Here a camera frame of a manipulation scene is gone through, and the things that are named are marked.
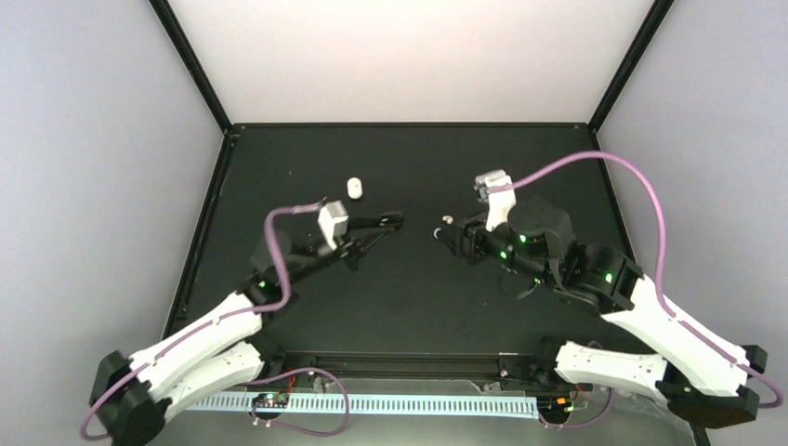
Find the black gold charging case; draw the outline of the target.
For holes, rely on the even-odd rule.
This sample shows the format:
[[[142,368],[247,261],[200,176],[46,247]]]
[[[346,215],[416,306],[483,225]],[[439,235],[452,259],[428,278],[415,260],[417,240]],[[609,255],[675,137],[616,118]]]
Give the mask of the black gold charging case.
[[[392,230],[400,230],[405,222],[405,215],[401,212],[385,212],[380,215],[379,226]]]

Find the white earbud case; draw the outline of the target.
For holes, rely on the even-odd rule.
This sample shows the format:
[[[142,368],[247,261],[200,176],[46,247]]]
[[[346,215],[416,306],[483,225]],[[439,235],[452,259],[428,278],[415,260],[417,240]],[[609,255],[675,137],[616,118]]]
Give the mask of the white earbud case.
[[[346,183],[347,196],[351,200],[359,200],[363,196],[363,185],[358,177],[351,177]]]

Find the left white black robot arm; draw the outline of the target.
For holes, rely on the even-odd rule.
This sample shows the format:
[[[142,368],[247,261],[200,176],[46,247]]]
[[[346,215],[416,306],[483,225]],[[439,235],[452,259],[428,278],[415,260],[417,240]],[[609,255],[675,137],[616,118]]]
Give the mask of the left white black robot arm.
[[[404,221],[400,212],[349,216],[339,201],[270,211],[251,274],[216,307],[148,348],[100,360],[82,439],[146,445],[193,403],[253,382],[267,361],[248,339],[294,300],[293,284],[339,262],[357,269]]]

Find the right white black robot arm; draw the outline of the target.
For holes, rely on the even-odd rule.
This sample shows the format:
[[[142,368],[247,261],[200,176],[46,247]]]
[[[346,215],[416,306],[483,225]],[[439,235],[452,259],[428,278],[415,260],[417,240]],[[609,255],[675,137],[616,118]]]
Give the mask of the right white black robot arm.
[[[548,339],[545,353],[529,364],[538,387],[551,389],[562,381],[612,387],[705,428],[756,419],[760,398],[747,382],[764,371],[767,352],[725,341],[681,309],[666,313],[653,279],[621,252],[579,242],[566,211],[530,198],[506,216],[485,212],[444,223],[433,235],[467,263],[491,260],[523,277],[528,292],[548,288],[649,348],[633,354]]]

